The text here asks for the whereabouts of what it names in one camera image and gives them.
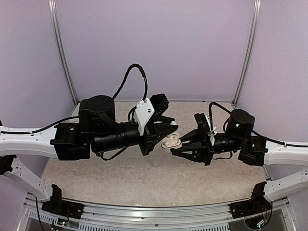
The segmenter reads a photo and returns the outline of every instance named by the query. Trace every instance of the gray wall panel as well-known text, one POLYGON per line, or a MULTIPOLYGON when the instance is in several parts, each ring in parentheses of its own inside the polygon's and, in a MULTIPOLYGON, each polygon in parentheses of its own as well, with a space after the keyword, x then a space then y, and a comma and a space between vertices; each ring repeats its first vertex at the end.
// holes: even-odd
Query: gray wall panel
MULTIPOLYGON (((149 95, 231 101, 253 6, 253 0, 57 1, 79 99, 113 95, 128 66, 139 63, 148 76, 149 95)), ((140 99, 143 88, 133 70, 118 99, 140 99)))
MULTIPOLYGON (((41 127, 73 109, 52 32, 47 1, 0 1, 0 119, 8 127, 41 127)), ((41 175, 47 159, 23 156, 41 175)), ((26 191, 0 177, 0 230, 10 231, 26 191)))
MULTIPOLYGON (((308 1, 264 0, 256 43, 238 107, 255 129, 275 139, 308 141, 308 1)), ((274 179, 302 167, 270 166, 274 179)), ((308 191, 289 197, 299 230, 307 230, 308 191)))

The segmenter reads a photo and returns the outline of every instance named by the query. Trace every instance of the metal corner post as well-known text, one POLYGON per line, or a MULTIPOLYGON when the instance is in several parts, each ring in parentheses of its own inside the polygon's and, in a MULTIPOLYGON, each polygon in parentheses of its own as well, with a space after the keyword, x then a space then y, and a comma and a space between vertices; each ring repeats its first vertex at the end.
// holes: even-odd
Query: metal corner post
POLYGON ((66 80, 68 90, 69 90, 70 96, 72 98, 73 104, 74 104, 74 106, 77 106, 78 99, 77 99, 77 95, 76 95, 76 91, 75 91, 75 88, 74 88, 74 85, 73 85, 71 75, 70 75, 69 70, 68 70, 66 56, 65 56, 64 49, 63 49, 60 27, 59 27, 59 20, 58 20, 58 15, 57 15, 56 1, 55 0, 48 0, 48 4, 49 4, 50 15, 51 15, 52 28, 53 28, 53 32, 54 32, 54 36, 55 36, 55 40, 56 40, 56 44, 57 44, 57 48, 58 48, 58 52, 59 52, 59 57, 60 57, 61 65, 62 65, 62 68, 63 68, 64 76, 65 76, 65 80, 66 80))
POLYGON ((252 56, 252 51, 253 51, 255 38, 256 38, 256 34, 257 34, 257 26, 258 26, 258 22, 259 22, 260 8, 261 8, 261 0, 255 0, 254 12, 253 12, 253 18, 252 18, 251 27, 250 27, 248 45, 247 45, 247 49, 246 49, 244 63, 243 63, 242 70, 241 70, 240 80, 239 80, 239 83, 237 85, 236 93, 235 93, 235 96, 234 96, 234 99, 233 99, 233 103, 234 103, 235 106, 237 106, 237 103, 238 103, 239 98, 241 96, 243 86, 244 86, 244 82, 245 82, 246 75, 247 75, 247 71, 248 71, 248 68, 249 68, 249 63, 250 63, 250 59, 251 59, 251 56, 252 56))

